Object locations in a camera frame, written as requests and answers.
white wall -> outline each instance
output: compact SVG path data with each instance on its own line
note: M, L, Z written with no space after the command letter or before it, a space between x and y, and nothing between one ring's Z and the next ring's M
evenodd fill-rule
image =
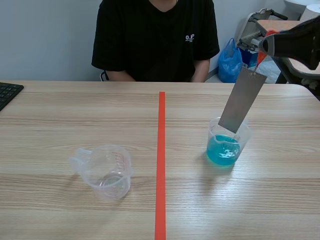
M273 9L290 20L297 20L298 14L286 9L284 0L213 0L220 49L231 38L236 38L250 13L262 8ZM217 67L219 54L211 59L210 71Z
M0 0L0 80L98 81L91 58L101 1ZM283 0L213 1L221 49L249 13L285 11Z

clear plastic measuring cup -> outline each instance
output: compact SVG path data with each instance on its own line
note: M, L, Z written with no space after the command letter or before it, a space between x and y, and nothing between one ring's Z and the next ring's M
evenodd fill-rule
M219 165L234 164L251 138L248 125L243 122L236 134L218 125L220 117L209 124L206 153L211 161Z
M79 148L69 162L83 181L103 199L119 200L130 189L133 174L131 157L121 146L104 145L93 150Z

red tape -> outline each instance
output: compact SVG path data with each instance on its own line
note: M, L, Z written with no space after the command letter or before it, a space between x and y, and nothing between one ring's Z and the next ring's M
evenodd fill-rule
M166 93L159 93L154 240L166 240Z

gray wall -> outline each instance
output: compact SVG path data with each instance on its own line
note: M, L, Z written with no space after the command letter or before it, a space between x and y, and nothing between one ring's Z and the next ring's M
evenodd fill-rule
M98 81L91 66L102 0L0 0L0 79Z

chair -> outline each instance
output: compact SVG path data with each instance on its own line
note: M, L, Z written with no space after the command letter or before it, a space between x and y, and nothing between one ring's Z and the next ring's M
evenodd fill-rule
M100 80L101 80L101 82L105 82L105 81L109 81L110 80L108 75L107 75L107 72L105 70L100 74Z

